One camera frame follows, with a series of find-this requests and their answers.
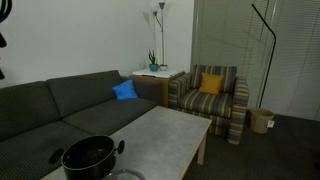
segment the side table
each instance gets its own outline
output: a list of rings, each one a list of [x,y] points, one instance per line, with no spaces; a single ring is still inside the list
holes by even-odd
[[[134,80],[146,81],[146,82],[159,82],[162,87],[162,103],[161,106],[168,107],[168,90],[170,81],[182,76],[183,70],[168,69],[166,71],[152,72],[149,69],[143,69],[135,71],[130,77]]]

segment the lamp pole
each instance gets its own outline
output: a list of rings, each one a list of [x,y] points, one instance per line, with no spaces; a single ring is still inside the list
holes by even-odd
[[[270,28],[270,26],[268,25],[268,23],[264,20],[264,18],[262,17],[262,15],[259,13],[258,9],[256,8],[256,6],[254,4],[251,4],[251,6],[253,7],[253,9],[256,11],[256,13],[259,15],[260,19],[262,20],[262,22],[267,26],[267,28],[269,29],[269,31],[272,33],[274,41],[273,41],[273,47],[272,47],[272,51],[271,51],[271,55],[270,55],[270,60],[269,60],[269,64],[268,64],[268,69],[267,69],[267,74],[264,80],[264,84],[263,84],[263,88],[262,88],[262,94],[261,94],[261,98],[260,98],[260,102],[259,102],[259,108],[261,108],[261,104],[262,104],[262,99],[263,99],[263,95],[264,95],[264,90],[266,89],[266,85],[267,85],[267,81],[268,81],[268,76],[269,76],[269,71],[270,71],[270,66],[272,63],[272,58],[273,58],[273,53],[274,53],[274,48],[276,47],[276,42],[277,42],[277,36],[276,34],[272,31],[272,29]]]
[[[160,8],[161,8],[161,36],[162,36],[162,65],[164,65],[164,36],[163,36],[163,29],[164,29],[164,24],[163,24],[163,7],[164,7],[164,3],[163,5],[161,6],[161,3],[160,4]]]
[[[1,69],[0,69],[0,79],[4,79],[4,74],[2,73]]]

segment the blue pillow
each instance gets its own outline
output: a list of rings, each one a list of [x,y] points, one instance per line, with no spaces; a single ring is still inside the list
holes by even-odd
[[[114,86],[112,87],[112,90],[116,93],[118,100],[138,98],[138,95],[134,90],[132,80],[128,80],[117,86]]]

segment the coffee table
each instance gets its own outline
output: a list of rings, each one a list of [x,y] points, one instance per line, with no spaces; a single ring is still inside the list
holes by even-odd
[[[211,120],[157,106],[110,137],[125,141],[113,170],[133,169],[146,179],[182,179],[198,151],[203,164]],[[63,167],[43,179],[66,179]]]

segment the trash can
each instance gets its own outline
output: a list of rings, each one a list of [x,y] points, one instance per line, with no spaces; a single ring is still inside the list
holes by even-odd
[[[273,120],[273,117],[274,114],[266,109],[250,109],[250,129],[256,133],[266,133],[268,120]]]

